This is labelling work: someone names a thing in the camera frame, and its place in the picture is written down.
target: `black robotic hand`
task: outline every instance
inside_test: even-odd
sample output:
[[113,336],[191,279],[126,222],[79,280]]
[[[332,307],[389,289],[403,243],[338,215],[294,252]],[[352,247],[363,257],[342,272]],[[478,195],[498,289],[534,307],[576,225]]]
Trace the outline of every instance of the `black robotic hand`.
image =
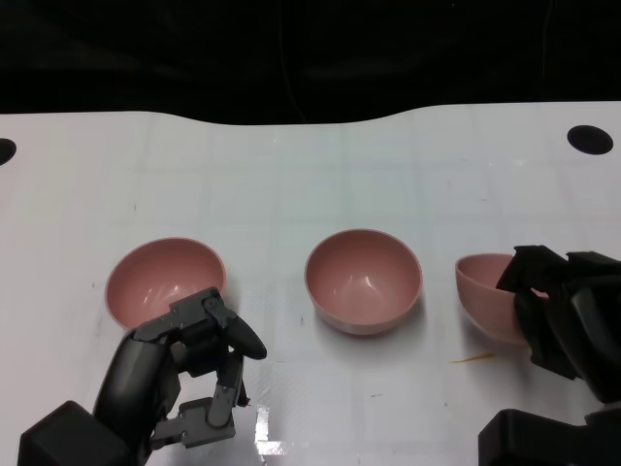
[[497,288],[515,293],[531,361],[582,378],[605,407],[579,426],[501,411],[478,436],[479,466],[619,465],[621,261],[595,252],[570,252],[566,259],[544,246],[515,251]]
[[[216,288],[170,305],[121,341],[93,415],[68,402],[21,437],[18,466],[143,466],[155,449],[187,448],[235,435],[232,409],[246,406],[244,357],[267,351],[252,329],[224,306]],[[180,405],[178,375],[216,372],[213,398]]]

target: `table surface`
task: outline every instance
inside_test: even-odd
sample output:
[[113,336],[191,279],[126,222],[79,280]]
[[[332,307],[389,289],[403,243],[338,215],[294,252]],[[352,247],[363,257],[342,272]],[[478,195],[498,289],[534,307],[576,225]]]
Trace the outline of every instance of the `table surface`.
[[[463,318],[455,260],[545,244],[621,257],[621,157],[574,150],[592,124],[621,141],[621,103],[421,109],[374,121],[239,127],[146,113],[0,116],[17,144],[0,167],[0,463],[68,399],[92,409],[122,330],[103,293],[146,241],[213,247],[226,300],[262,337],[235,439],[168,447],[149,466],[463,466],[504,408],[580,424],[582,381],[535,367]],[[355,340],[317,320],[303,281],[320,240],[391,233],[418,255],[423,309]],[[496,357],[451,363],[485,352]],[[182,377],[180,401],[214,379]]]

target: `plastic bowl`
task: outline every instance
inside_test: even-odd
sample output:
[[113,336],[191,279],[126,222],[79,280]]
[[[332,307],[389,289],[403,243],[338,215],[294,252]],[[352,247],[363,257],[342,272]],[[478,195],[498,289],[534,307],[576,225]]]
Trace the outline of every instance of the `plastic bowl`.
[[385,332],[412,310],[422,288],[414,253],[374,230],[347,230],[309,256],[305,281],[317,314],[352,335]]
[[510,254],[477,254],[455,265],[459,300],[484,334],[505,343],[525,345],[513,305],[514,293],[496,288],[513,258]]
[[218,255],[203,243],[165,238],[123,257],[106,284],[106,306],[124,328],[169,312],[169,304],[210,286],[224,292],[226,273]]

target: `black hole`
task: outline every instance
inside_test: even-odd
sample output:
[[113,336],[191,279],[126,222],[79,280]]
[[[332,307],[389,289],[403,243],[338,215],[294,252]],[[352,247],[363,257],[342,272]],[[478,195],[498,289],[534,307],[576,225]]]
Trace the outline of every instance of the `black hole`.
[[4,165],[9,160],[11,160],[16,152],[16,143],[11,141],[10,139],[0,138],[0,165]]
[[590,155],[602,155],[614,146],[610,135],[595,126],[576,126],[567,133],[567,140],[575,149]]

